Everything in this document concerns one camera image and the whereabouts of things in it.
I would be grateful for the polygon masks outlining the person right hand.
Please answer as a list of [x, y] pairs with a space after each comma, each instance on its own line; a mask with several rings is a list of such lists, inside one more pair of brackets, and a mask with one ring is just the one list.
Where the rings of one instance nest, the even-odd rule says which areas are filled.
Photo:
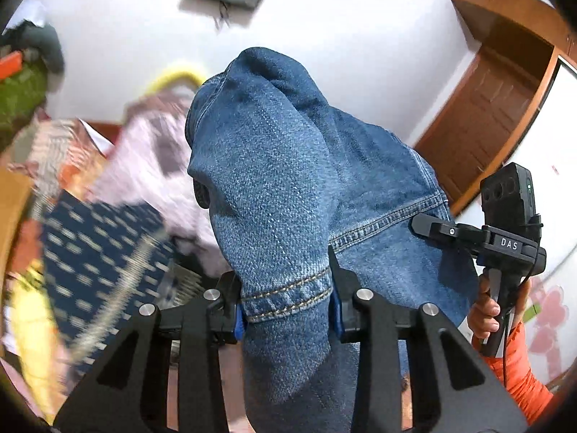
[[[525, 281], [521, 284], [518, 292], [518, 299], [514, 310], [514, 320], [512, 328], [516, 328], [521, 322], [525, 311], [527, 299], [531, 289], [531, 282]], [[476, 339], [486, 339], [490, 334], [495, 333], [500, 324], [496, 317], [500, 314], [500, 306], [490, 295], [490, 281], [485, 275], [479, 277], [478, 295], [467, 315], [467, 325]]]

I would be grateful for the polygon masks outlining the orange sleeved right forearm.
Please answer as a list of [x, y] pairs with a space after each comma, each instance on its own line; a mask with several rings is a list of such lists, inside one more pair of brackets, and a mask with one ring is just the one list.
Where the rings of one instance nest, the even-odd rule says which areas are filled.
[[554, 394], [532, 372], [525, 335], [524, 323], [520, 322], [507, 338], [505, 362], [501, 358], [481, 358], [500, 381], [505, 379], [504, 371], [507, 371], [507, 392], [523, 412], [528, 424], [532, 425], [552, 401]]

